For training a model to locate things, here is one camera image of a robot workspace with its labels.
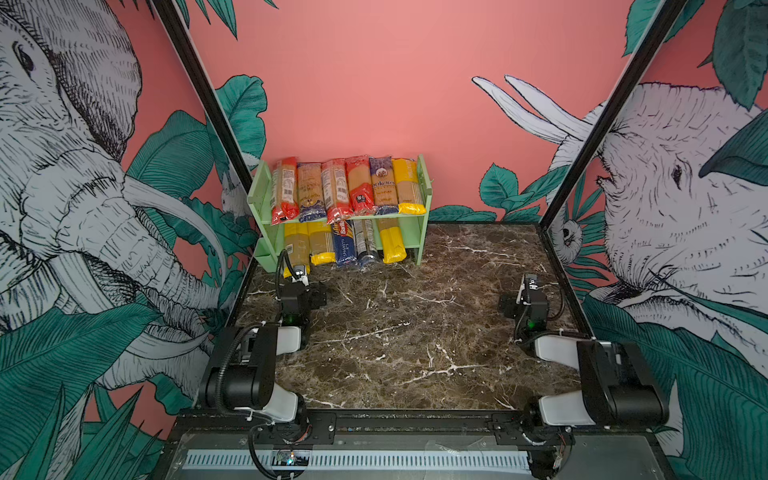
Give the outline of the yellow Pastatime spaghetti pack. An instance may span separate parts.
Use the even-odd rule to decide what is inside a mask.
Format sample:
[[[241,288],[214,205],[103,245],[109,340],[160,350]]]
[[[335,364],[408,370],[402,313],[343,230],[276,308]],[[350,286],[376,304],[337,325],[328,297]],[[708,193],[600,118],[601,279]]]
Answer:
[[[307,224],[310,241],[310,260],[314,266],[336,262],[331,226],[324,221]]]

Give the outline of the blue Ankara spaghetti pack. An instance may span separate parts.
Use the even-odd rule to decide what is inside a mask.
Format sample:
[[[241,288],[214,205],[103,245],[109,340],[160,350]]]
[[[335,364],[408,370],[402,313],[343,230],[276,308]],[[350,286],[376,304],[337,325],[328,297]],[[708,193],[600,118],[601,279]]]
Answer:
[[[369,160],[376,215],[397,214],[398,196],[391,157]]]

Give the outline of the red spaghetti pack white label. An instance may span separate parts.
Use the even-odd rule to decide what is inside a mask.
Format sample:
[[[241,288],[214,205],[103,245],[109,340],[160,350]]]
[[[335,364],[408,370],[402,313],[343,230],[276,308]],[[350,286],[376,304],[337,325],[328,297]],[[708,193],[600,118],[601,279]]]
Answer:
[[[321,180],[327,223],[351,217],[354,210],[349,197],[345,160],[337,158],[323,162]]]

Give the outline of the blue spaghetti pack underneath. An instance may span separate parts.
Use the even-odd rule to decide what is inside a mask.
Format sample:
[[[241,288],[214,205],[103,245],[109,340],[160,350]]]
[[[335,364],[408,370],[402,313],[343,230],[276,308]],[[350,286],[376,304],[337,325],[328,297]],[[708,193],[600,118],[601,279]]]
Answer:
[[[341,220],[331,225],[335,263],[342,267],[357,262],[355,235],[352,224]]]

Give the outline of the yellow spaghetti pack barcode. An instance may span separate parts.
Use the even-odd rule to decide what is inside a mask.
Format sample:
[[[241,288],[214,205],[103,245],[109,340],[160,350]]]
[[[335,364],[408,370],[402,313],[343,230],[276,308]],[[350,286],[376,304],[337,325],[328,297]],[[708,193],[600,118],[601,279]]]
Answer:
[[[305,265],[310,273],[310,241],[307,225],[288,223],[284,227],[284,249],[292,265]]]

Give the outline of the yellow spaghetti pack top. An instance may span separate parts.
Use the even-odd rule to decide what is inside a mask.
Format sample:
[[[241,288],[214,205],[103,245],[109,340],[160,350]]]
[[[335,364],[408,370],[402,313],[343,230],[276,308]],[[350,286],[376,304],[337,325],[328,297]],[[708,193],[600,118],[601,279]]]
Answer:
[[[396,158],[392,160],[400,214],[423,215],[426,213],[415,160]]]

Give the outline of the blue white label spaghetti pack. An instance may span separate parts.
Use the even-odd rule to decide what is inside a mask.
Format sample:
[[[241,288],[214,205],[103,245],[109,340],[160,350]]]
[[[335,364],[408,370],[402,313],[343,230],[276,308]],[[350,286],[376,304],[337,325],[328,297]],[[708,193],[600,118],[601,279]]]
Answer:
[[[367,268],[380,261],[378,249],[375,244],[375,235],[372,220],[354,220],[354,239],[357,253],[357,264],[361,268]]]

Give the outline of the red yellow spaghetti pack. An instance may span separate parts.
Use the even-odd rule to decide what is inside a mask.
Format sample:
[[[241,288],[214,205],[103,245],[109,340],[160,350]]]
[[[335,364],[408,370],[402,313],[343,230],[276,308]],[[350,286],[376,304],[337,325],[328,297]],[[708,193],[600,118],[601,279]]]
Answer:
[[[356,216],[375,213],[370,157],[359,155],[345,160],[350,205]]]

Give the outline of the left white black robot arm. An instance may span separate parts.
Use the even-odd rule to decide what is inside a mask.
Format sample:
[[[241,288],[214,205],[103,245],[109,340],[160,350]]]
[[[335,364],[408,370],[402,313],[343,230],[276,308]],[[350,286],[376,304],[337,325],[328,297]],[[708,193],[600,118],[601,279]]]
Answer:
[[[311,313],[326,304],[323,283],[291,283],[281,290],[274,319],[225,328],[206,366],[195,405],[223,416],[263,420],[286,444],[306,440],[311,433],[306,402],[278,385],[276,364],[280,356],[306,349]]]

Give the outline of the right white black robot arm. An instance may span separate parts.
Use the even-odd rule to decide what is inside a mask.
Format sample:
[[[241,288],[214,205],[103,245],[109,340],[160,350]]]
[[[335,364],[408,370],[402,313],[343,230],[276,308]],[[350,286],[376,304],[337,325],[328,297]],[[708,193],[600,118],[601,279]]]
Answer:
[[[669,420],[668,401],[637,344],[548,329],[549,301],[540,290],[503,293],[498,311],[513,322],[513,343],[525,354],[579,375],[579,389],[528,402],[520,426],[530,443],[573,427],[651,428]]]

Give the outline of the yellow spaghetti pack white label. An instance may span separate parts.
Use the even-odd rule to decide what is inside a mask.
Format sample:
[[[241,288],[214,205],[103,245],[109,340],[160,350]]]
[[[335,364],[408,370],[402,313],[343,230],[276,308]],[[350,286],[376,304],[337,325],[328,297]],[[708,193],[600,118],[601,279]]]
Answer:
[[[384,264],[394,264],[407,257],[399,222],[395,218],[379,219],[377,227],[382,243],[382,261]]]

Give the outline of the blue yellow spaghetti pack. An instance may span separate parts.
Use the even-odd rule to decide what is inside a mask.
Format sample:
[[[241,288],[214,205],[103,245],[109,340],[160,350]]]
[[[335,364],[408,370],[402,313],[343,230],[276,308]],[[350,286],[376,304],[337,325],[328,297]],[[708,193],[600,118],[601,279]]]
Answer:
[[[321,163],[299,163],[297,175],[299,222],[308,223],[325,218]]]

